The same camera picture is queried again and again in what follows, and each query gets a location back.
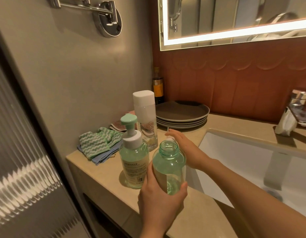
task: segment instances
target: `countertop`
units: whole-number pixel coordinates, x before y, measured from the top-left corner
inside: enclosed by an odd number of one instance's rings
[[[242,138],[277,146],[281,145],[285,149],[306,153],[306,129],[297,128],[293,133],[293,137],[285,138],[275,135],[274,126],[275,124],[209,114],[205,125],[193,130],[184,130],[183,133],[197,146],[202,141],[207,130],[214,129]],[[158,129],[159,142],[166,138],[165,132],[166,130],[162,127]],[[86,186],[81,185],[85,186],[85,193],[91,189],[94,192],[96,189],[94,186],[99,184],[133,211],[139,213],[137,204],[139,190],[127,188],[123,185],[123,178],[121,178],[123,169],[119,153],[116,153],[114,158],[110,158],[98,166],[89,162],[78,150],[68,155],[67,160],[70,166],[75,166],[75,168],[95,181],[93,182],[93,187],[90,182]],[[175,219],[167,235],[170,237],[236,237],[235,232],[216,202],[211,197],[190,187],[184,202],[184,209]]]

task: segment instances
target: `sink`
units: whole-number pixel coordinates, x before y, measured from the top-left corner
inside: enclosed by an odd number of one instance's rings
[[[199,148],[211,158],[306,216],[306,153],[209,130]],[[205,173],[187,167],[188,185],[232,204]]]

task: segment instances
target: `bottle mouth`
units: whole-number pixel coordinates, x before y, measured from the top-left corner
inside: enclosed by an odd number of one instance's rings
[[[159,153],[164,158],[174,158],[179,153],[178,144],[172,140],[164,140],[160,143]]]

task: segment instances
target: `plate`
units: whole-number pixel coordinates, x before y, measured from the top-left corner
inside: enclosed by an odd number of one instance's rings
[[[165,125],[165,124],[161,124],[161,123],[158,123],[158,124],[161,125],[161,126],[167,127],[167,128],[188,129],[188,128],[195,128],[195,127],[201,126],[201,125],[203,125],[204,123],[202,123],[202,124],[197,124],[197,125],[193,125],[193,126],[171,126],[171,125]]]
[[[163,125],[168,125],[168,126],[175,126],[175,127],[191,127],[191,126],[194,126],[194,125],[200,125],[202,123],[205,123],[207,120],[207,118],[203,119],[203,120],[199,120],[198,122],[194,122],[194,123],[191,123],[191,124],[184,124],[184,123],[171,123],[171,122],[166,122],[166,121],[160,121],[160,120],[157,120],[156,122],[158,124],[163,124]]]
[[[171,122],[191,122],[207,117],[210,109],[194,101],[169,101],[156,105],[156,117]]]
[[[191,122],[172,122],[172,121],[166,121],[166,120],[163,120],[163,119],[156,118],[156,121],[160,122],[160,123],[168,124],[168,125],[173,125],[173,126],[176,126],[176,125],[187,125],[187,126],[189,126],[189,125],[195,125],[195,124],[200,123],[202,121],[206,121],[206,119],[207,119],[207,117],[196,120],[196,121],[191,121]]]

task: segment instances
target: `dark glass bottle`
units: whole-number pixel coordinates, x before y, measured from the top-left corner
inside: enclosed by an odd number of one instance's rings
[[[163,78],[160,76],[159,72],[159,68],[154,68],[153,91],[155,105],[164,103]]]

